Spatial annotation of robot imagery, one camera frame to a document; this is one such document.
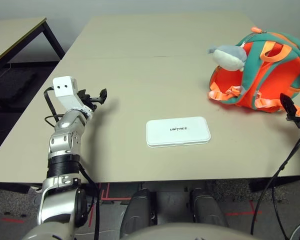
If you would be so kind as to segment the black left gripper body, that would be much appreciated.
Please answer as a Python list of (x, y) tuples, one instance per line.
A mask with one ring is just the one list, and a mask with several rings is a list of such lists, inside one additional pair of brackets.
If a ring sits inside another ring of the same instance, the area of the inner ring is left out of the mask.
[(87, 106), (92, 111), (95, 111), (97, 109), (96, 103), (100, 103), (100, 97), (90, 97), (90, 96), (84, 96), (82, 98), (82, 102), (85, 106)]

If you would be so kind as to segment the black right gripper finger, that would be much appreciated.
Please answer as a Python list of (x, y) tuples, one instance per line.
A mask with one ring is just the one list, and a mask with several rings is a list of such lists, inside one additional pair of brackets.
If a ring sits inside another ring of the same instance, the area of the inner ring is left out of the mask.
[(287, 117), (289, 117), (289, 118), (295, 117), (296, 113), (297, 113), (297, 108), (295, 107), (292, 99), (283, 93), (280, 94), (279, 99), (280, 99), (280, 103), (281, 103), (282, 107), (284, 108), (284, 110), (287, 113)]

